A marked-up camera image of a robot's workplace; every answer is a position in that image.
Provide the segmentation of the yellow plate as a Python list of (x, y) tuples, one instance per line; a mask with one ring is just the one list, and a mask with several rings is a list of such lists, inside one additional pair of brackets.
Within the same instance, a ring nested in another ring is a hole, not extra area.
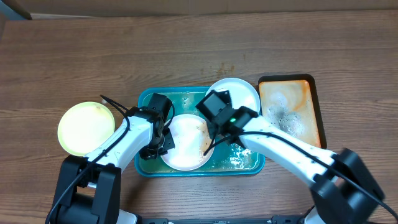
[(72, 106), (62, 116), (57, 137), (66, 152), (84, 156), (100, 147), (114, 130), (112, 112), (101, 103), (87, 101)]

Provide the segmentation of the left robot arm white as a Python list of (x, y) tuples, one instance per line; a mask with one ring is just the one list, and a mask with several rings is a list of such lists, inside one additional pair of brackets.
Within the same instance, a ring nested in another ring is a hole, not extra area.
[(167, 118), (174, 106), (154, 93), (147, 106), (125, 108), (107, 98), (124, 117), (121, 126), (86, 156), (62, 162), (46, 223), (141, 223), (120, 209), (121, 174), (135, 156), (155, 159), (174, 148)]

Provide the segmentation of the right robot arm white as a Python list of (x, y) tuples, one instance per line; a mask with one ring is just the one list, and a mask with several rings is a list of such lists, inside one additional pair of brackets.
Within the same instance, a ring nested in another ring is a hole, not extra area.
[(314, 207), (304, 223), (366, 223), (383, 204), (383, 191), (357, 153), (309, 145), (248, 107), (234, 109), (228, 91), (212, 90), (196, 107), (225, 141), (270, 158), (308, 185)]

